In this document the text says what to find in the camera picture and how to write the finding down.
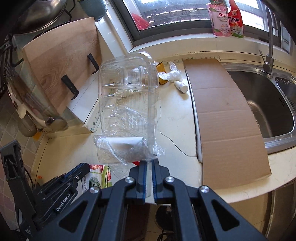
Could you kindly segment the green white snack packet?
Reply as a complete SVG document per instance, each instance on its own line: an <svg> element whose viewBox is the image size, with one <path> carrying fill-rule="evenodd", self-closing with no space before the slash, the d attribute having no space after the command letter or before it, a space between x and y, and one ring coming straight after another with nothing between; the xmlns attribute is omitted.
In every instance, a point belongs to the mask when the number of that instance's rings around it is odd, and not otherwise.
<svg viewBox="0 0 296 241"><path fill-rule="evenodd" d="M112 186L111 170L106 165L89 165L90 172L81 179L82 192L86 192L91 187L98 187L100 189Z"/></svg>

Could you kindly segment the clear plastic clamshell container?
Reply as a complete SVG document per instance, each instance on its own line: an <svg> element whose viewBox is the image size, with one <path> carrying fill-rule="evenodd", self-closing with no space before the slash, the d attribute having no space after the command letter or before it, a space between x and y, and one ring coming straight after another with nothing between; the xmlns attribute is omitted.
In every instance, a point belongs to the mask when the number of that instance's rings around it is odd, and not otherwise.
<svg viewBox="0 0 296 241"><path fill-rule="evenodd" d="M101 132L93 137L100 163L151 161L164 154L156 141L158 73L147 52L104 62L98 80Z"/></svg>

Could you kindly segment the small white bottle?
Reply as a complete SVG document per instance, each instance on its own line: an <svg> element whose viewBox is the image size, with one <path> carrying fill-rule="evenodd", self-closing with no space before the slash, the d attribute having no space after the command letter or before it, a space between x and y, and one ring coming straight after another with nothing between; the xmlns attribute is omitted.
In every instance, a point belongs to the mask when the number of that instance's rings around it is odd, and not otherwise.
<svg viewBox="0 0 296 241"><path fill-rule="evenodd" d="M188 87L187 85L185 85L184 83L182 83L181 81L175 81L174 82L175 87L180 90L180 92L182 93L186 93L188 91Z"/></svg>

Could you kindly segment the clear plastic bag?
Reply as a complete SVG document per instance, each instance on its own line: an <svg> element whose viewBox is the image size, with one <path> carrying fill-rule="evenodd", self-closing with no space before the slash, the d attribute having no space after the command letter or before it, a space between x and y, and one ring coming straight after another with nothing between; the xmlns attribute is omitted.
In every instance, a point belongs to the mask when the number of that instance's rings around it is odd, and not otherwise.
<svg viewBox="0 0 296 241"><path fill-rule="evenodd" d="M167 73L169 75L169 82L175 82L181 80L181 71L177 68L175 63L170 61L170 72Z"/></svg>

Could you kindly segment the steel kitchen faucet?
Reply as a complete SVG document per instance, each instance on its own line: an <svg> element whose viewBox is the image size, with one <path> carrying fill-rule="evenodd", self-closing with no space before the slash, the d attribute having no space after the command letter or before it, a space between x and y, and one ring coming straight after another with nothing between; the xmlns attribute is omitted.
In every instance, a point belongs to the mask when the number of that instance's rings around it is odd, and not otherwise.
<svg viewBox="0 0 296 241"><path fill-rule="evenodd" d="M264 57L260 50L260 55L263 60L263 70L266 74L271 75L273 70L274 58L273 58L273 30L278 32L278 24L274 13L266 6L266 16L268 24L268 54Z"/></svg>

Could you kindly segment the brown cardboard sheet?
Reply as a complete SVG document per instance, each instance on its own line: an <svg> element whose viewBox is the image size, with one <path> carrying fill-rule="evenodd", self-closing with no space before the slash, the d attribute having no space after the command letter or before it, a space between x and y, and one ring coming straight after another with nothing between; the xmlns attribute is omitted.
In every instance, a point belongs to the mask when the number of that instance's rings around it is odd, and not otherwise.
<svg viewBox="0 0 296 241"><path fill-rule="evenodd" d="M201 138L203 184L246 185L271 175L267 150L241 90L216 59L185 60Z"/></svg>

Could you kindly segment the wooden cutting board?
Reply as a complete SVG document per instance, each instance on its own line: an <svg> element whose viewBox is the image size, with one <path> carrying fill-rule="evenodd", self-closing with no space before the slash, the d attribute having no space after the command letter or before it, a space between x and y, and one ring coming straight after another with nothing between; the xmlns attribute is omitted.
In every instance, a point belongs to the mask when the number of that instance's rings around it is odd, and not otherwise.
<svg viewBox="0 0 296 241"><path fill-rule="evenodd" d="M102 62L95 20L84 18L50 30L25 45L22 54L46 99L62 114L74 96L62 77L80 89L95 71L88 55Z"/></svg>

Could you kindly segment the yellow snack wrapper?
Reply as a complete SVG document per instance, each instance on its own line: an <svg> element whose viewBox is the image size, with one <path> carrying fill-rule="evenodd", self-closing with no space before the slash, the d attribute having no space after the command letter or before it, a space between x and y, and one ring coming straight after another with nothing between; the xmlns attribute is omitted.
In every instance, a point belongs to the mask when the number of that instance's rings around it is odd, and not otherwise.
<svg viewBox="0 0 296 241"><path fill-rule="evenodd" d="M169 81L169 75L165 71L164 64L162 62L158 63L156 69L158 72L159 84L164 85Z"/></svg>

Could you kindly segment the stainless steel sink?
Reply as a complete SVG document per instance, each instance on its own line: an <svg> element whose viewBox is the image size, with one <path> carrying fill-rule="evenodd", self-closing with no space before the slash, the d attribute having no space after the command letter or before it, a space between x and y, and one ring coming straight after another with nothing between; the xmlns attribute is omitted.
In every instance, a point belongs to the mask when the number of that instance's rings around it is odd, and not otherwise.
<svg viewBox="0 0 296 241"><path fill-rule="evenodd" d="M295 147L295 76L278 69L223 63L259 125L268 154Z"/></svg>

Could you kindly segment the steel pot lid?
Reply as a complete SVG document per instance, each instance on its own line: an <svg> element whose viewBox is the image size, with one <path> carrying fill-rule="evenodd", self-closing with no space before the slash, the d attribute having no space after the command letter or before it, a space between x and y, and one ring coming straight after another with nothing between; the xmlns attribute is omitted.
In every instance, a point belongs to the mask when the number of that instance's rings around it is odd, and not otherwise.
<svg viewBox="0 0 296 241"><path fill-rule="evenodd" d="M22 35L52 25L66 8L66 0L35 1L19 18L12 33Z"/></svg>

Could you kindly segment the red spray bottle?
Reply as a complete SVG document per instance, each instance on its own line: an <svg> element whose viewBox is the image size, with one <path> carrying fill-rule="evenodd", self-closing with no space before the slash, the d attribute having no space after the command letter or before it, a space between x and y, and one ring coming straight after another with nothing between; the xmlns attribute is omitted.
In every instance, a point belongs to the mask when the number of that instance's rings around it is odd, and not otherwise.
<svg viewBox="0 0 296 241"><path fill-rule="evenodd" d="M234 0L229 0L230 11L228 13L230 34L234 37L243 38L243 21L239 7Z"/></svg>

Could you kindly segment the pink detergent refill pouch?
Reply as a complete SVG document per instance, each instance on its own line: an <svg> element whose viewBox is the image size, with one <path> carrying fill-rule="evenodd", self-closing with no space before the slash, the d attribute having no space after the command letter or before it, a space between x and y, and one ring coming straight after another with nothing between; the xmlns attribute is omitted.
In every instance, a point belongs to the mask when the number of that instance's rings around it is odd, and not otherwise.
<svg viewBox="0 0 296 241"><path fill-rule="evenodd" d="M210 0L207 9L211 20L212 32L215 36L230 37L228 9L225 1Z"/></svg>

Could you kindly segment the black window frame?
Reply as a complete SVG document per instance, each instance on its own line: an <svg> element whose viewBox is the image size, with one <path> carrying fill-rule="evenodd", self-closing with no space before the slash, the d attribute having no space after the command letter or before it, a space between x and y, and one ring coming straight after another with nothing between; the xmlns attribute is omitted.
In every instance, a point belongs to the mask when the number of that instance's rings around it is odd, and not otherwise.
<svg viewBox="0 0 296 241"><path fill-rule="evenodd" d="M133 45L189 34L212 33L208 1L110 1ZM265 5L236 1L246 37L268 42Z"/></svg>

